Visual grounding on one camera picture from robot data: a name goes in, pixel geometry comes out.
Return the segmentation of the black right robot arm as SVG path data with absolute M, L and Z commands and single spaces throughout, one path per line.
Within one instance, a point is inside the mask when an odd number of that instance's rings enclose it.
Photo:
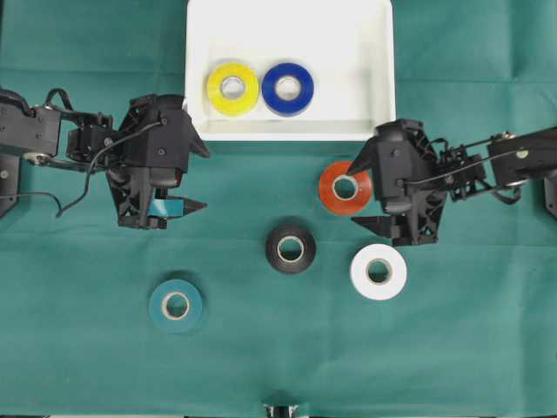
M 397 119 L 379 125 L 346 173 L 370 172 L 382 215 L 355 217 L 353 222 L 391 240 L 393 246 L 420 246 L 438 240 L 448 199 L 454 202 L 489 193 L 513 205 L 521 187 L 544 181 L 545 206 L 556 213 L 556 130 L 524 135 L 505 131 L 483 140 L 488 155 L 471 155 L 468 145 L 451 146 L 440 138 L 441 150 L 428 139 L 424 125 Z

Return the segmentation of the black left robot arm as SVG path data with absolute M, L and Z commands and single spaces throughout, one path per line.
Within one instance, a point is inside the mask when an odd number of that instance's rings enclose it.
M 169 220 L 205 208 L 169 194 L 180 187 L 190 155 L 210 155 L 183 102 L 173 94 L 133 98 L 115 128 L 108 114 L 75 110 L 61 88 L 50 90 L 38 106 L 3 89 L 1 214 L 25 195 L 19 187 L 23 161 L 87 178 L 104 173 L 121 227 L 163 230 Z

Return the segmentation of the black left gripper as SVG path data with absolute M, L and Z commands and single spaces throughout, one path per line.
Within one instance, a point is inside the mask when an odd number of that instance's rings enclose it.
M 206 203 L 173 197 L 187 172 L 189 152 L 211 156 L 182 108 L 179 95 L 148 95 L 130 101 L 120 125 L 137 136 L 118 147 L 119 160 L 106 178 L 117 210 L 117 223 L 133 229 L 165 229 L 170 219 L 207 207 Z

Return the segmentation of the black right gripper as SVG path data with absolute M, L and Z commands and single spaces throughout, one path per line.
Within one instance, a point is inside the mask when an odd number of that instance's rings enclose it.
M 379 126 L 377 133 L 366 141 L 346 174 L 372 172 L 378 182 L 376 198 L 385 214 L 351 221 L 395 246 L 436 243 L 446 193 L 431 180 L 439 157 L 423 124 L 398 119 Z

